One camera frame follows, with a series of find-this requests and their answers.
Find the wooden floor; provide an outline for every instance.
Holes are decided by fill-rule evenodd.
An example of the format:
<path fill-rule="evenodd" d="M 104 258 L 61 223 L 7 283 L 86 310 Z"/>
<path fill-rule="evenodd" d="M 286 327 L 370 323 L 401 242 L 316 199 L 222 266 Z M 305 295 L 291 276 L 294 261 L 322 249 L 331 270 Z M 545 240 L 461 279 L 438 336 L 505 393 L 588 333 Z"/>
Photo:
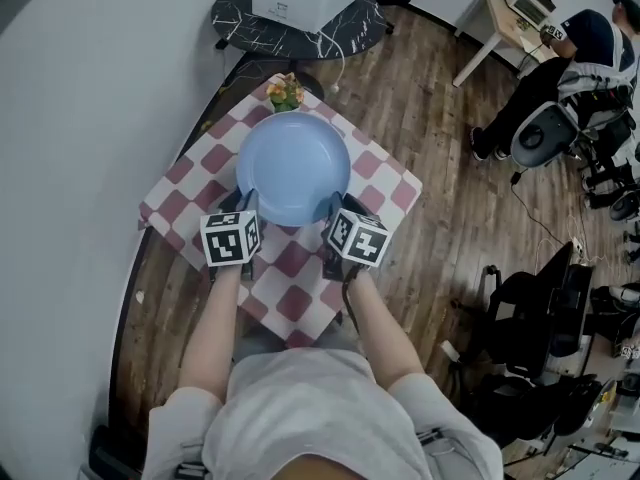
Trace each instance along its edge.
<path fill-rule="evenodd" d="M 424 184 L 424 192 L 395 233 L 381 268 L 375 273 L 390 311 L 419 351 L 426 371 L 450 390 L 448 360 L 437 346 L 450 340 L 463 349 L 469 322 L 449 301 L 478 298 L 485 265 L 504 276 L 533 272 L 557 245 L 527 218 L 509 190 L 511 161 L 476 162 L 466 141 L 469 127 L 486 125 L 517 83 L 499 62 L 488 58 L 461 88 L 451 80 L 477 48 L 457 41 L 445 28 L 402 9 L 388 12 L 396 28 L 376 47 L 347 59 L 341 90 L 327 103 L 387 149 Z M 266 74 L 282 68 L 266 63 Z M 325 87 L 333 83 L 339 62 L 318 62 L 310 71 Z M 214 107 L 215 121 L 260 80 L 241 79 Z M 621 262 L 622 229 L 606 211 L 581 212 L 578 164 L 572 160 L 528 171 L 516 191 L 534 217 L 561 240 L 584 239 L 595 260 L 594 286 L 619 284 L 632 271 Z M 156 233 L 150 232 L 142 264 L 132 280 L 126 321 L 119 341 L 112 422 L 146 437 L 151 408 L 175 388 L 186 341 L 207 293 L 199 278 Z M 522 447 L 505 457 L 518 458 Z M 544 478 L 561 457 L 535 459 L 508 472 L 519 480 Z"/>

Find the white table leg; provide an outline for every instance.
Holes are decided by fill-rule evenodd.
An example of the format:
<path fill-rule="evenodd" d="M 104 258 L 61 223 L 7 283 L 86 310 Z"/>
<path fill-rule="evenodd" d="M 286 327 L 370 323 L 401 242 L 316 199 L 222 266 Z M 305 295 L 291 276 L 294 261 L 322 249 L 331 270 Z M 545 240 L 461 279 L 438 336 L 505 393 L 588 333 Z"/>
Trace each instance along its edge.
<path fill-rule="evenodd" d="M 518 74 L 518 80 L 522 80 L 525 76 L 531 73 L 535 68 L 537 68 L 540 64 L 536 64 L 535 62 L 530 62 L 523 70 L 521 70 Z"/>
<path fill-rule="evenodd" d="M 498 32 L 494 32 L 484 46 L 480 48 L 480 51 L 473 56 L 473 59 L 471 59 L 467 65 L 462 68 L 462 71 L 460 71 L 458 76 L 453 79 L 454 87 L 460 87 L 462 82 L 467 79 L 471 72 L 478 67 L 478 64 L 480 64 L 484 58 L 491 53 L 499 42 L 500 34 Z"/>
<path fill-rule="evenodd" d="M 478 11 L 478 8 L 483 3 L 484 3 L 484 0 L 473 0 L 469 4 L 469 7 L 467 7 L 464 10 L 462 15 L 456 21 L 456 31 L 453 34 L 455 37 L 460 37 L 460 34 L 462 34 L 462 32 L 463 32 L 464 26 L 469 21 L 469 18 L 471 18 L 471 16 L 476 14 L 476 12 Z"/>

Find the checkered tablecloth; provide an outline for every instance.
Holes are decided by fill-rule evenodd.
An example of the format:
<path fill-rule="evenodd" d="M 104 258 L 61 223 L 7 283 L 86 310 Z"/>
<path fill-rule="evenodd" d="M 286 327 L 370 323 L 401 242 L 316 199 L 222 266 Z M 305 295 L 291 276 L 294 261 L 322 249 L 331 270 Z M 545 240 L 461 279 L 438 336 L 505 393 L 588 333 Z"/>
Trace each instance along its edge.
<path fill-rule="evenodd" d="M 140 204 L 142 223 L 153 226 L 205 275 L 200 216 L 214 213 L 217 204 L 235 189 L 236 155 L 242 141 L 273 112 L 266 96 L 268 83 L 213 125 Z M 340 132 L 351 158 L 349 193 L 394 231 L 416 202 L 422 184 L 309 92 L 305 92 L 300 111 L 330 122 Z M 290 347 L 313 343 L 342 308 L 340 284 L 321 275 L 323 227 L 322 222 L 304 228 L 267 224 L 262 249 L 254 256 L 254 281 L 240 289 L 240 306 Z"/>

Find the forearm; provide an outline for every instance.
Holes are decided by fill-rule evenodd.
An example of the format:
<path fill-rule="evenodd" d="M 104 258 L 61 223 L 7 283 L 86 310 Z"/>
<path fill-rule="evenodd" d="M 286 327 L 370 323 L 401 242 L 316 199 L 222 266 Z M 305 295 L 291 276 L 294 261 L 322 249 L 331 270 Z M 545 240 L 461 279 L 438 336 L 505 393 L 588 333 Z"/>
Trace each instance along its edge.
<path fill-rule="evenodd" d="M 224 402 L 235 339 L 241 266 L 221 268 L 180 367 L 179 387 L 194 386 Z"/>
<path fill-rule="evenodd" d="M 556 52 L 556 55 L 565 59 L 573 58 L 577 51 L 576 46 L 570 39 L 559 40 L 552 38 L 549 42 L 549 47 Z"/>
<path fill-rule="evenodd" d="M 415 348 L 387 309 L 368 272 L 360 272 L 351 282 L 349 300 L 365 354 L 381 387 L 388 389 L 409 373 L 424 373 Z"/>

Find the white t-shirt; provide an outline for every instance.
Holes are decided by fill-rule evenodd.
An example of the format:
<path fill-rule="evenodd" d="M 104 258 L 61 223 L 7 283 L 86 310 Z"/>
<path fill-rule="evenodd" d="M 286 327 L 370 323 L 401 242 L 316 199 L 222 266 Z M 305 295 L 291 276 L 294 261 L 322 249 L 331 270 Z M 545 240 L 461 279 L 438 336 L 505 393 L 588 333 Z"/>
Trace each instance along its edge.
<path fill-rule="evenodd" d="M 150 412 L 142 478 L 172 479 L 180 464 L 201 462 L 214 480 L 270 479 L 302 455 L 368 480 L 503 478 L 498 446 L 430 377 L 407 375 L 386 392 L 365 358 L 322 349 L 247 357 L 224 406 L 178 389 Z"/>

